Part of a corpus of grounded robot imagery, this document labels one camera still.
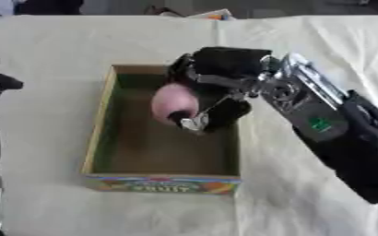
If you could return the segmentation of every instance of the pink sponge ball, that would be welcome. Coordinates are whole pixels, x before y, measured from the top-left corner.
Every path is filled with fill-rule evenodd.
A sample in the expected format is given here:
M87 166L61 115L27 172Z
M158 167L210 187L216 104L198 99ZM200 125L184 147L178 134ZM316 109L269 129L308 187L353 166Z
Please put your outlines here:
M171 83L160 88L152 98L151 110L156 120L164 124L174 124L168 117L173 112L187 112L195 117L199 102L192 91L180 84Z

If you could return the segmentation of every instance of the table surface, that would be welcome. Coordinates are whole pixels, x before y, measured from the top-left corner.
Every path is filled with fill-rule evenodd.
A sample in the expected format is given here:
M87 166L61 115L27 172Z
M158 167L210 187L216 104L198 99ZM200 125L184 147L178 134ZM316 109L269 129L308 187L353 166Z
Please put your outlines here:
M9 235L378 235L378 207L259 99L240 120L244 183L234 197L84 187L79 167L110 65L164 65L212 45L301 53L378 105L378 17L4 18L0 72L25 82L0 100Z

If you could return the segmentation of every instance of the white tablecloth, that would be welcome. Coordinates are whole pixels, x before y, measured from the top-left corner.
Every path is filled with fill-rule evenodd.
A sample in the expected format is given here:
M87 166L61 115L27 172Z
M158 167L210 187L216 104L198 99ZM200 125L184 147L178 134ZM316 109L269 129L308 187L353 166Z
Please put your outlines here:
M0 100L8 234L378 235L378 207L351 192L259 99L240 121L244 183L235 197L84 187L79 166L109 66L169 64L211 45L302 53L378 105L378 17L4 18L0 72L25 82Z

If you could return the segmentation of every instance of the open box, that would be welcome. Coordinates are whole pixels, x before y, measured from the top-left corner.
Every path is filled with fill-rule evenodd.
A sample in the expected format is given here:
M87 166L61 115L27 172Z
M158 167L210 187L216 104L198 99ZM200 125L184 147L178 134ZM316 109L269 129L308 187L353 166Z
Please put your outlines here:
M82 167L98 190L231 194L240 183L237 125L197 136L154 120L165 66L114 65Z

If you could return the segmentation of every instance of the colorful label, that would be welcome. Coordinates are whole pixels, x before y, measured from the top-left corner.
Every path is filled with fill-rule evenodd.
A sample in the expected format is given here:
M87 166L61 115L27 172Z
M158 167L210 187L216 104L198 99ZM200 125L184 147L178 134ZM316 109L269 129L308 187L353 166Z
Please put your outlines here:
M174 181L103 181L108 189L149 193L204 193L226 195L234 192L237 183L174 182Z

